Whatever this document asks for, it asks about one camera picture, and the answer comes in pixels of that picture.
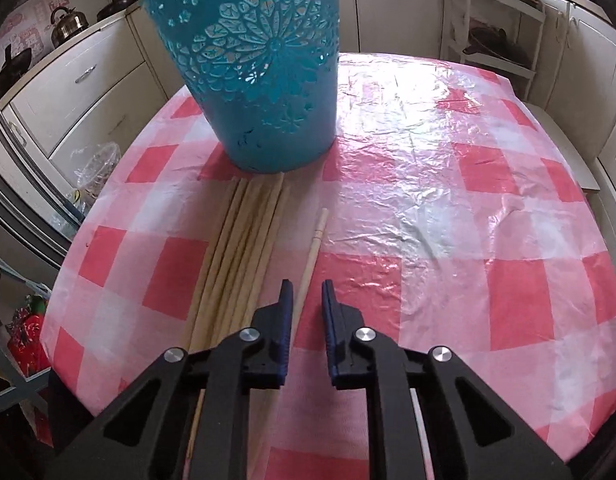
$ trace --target cabinet handle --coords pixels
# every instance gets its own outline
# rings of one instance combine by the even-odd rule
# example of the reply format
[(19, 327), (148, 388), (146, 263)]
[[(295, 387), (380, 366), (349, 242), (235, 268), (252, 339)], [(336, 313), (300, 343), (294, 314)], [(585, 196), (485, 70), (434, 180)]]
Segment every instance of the cabinet handle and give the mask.
[(19, 129), (19, 127), (13, 123), (12, 121), (8, 121), (8, 126), (10, 127), (10, 129), (19, 136), (19, 143), (22, 145), (22, 147), (26, 147), (26, 144), (28, 143), (28, 141), (26, 140), (26, 138), (21, 135), (21, 131)]
[(92, 71), (95, 70), (97, 68), (97, 65), (93, 65), (91, 66), (88, 70), (86, 70), (86, 72), (84, 72), (83, 74), (81, 74), (77, 79), (75, 79), (75, 83), (79, 84), (81, 83), (84, 79), (86, 79), (90, 74), (92, 74)]

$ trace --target pot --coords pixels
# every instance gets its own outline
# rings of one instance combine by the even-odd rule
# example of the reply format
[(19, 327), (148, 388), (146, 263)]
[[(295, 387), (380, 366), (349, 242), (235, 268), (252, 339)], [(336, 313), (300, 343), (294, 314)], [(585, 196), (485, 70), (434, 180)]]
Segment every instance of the pot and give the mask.
[[(55, 25), (56, 14), (62, 10), (64, 14)], [(55, 48), (70, 40), (80, 32), (88, 28), (88, 20), (83, 12), (68, 9), (67, 7), (57, 7), (50, 15), (50, 23), (54, 25), (50, 39)]]
[(121, 10), (127, 9), (135, 2), (136, 0), (112, 0), (112, 3), (108, 4), (97, 13), (97, 21), (100, 22), (113, 14), (117, 14)]
[(25, 48), (15, 57), (12, 57), (12, 46), (8, 45), (5, 55), (6, 61), (3, 63), (0, 72), (0, 99), (28, 71), (32, 61), (32, 49)]

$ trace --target checkered tablecloth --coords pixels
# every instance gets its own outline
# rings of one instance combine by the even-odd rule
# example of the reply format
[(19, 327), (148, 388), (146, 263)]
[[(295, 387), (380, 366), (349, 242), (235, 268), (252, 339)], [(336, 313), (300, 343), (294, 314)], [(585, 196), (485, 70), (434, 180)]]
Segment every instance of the checkered tablecloth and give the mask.
[[(616, 279), (569, 168), (510, 83), (445, 62), (342, 54), (338, 133), (287, 176), (260, 304), (283, 278), (298, 286), (320, 208), (330, 219), (260, 472), (367, 473), (364, 393), (336, 391), (326, 371), (325, 278), (368, 325), (406, 348), (449, 346), (562, 458), (578, 452), (616, 406)], [(235, 175), (182, 88), (86, 218), (42, 342), (93, 413), (178, 342)]]

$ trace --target metal screw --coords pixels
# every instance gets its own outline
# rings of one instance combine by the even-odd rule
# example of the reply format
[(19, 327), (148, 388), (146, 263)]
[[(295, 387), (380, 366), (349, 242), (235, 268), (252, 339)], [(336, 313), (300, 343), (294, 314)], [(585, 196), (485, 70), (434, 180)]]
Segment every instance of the metal screw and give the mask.
[(440, 363), (445, 363), (446, 361), (450, 361), (450, 358), (453, 356), (453, 353), (450, 351), (450, 348), (445, 346), (438, 346), (432, 349), (432, 357), (439, 361)]
[(239, 339), (245, 341), (246, 343), (252, 343), (259, 339), (259, 330), (253, 327), (244, 328), (241, 332), (239, 332)]
[(181, 348), (168, 348), (163, 353), (163, 358), (169, 363), (177, 363), (184, 358), (184, 351)]
[(372, 328), (363, 326), (355, 332), (355, 337), (360, 341), (372, 341), (375, 337), (377, 337), (377, 332), (375, 332)]

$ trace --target blue plastic basket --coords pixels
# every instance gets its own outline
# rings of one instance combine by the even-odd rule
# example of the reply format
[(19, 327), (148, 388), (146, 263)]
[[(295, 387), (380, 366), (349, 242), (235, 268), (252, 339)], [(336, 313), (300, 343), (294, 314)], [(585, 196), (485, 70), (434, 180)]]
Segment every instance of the blue plastic basket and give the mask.
[(339, 0), (143, 0), (230, 159), (276, 173), (336, 136)]

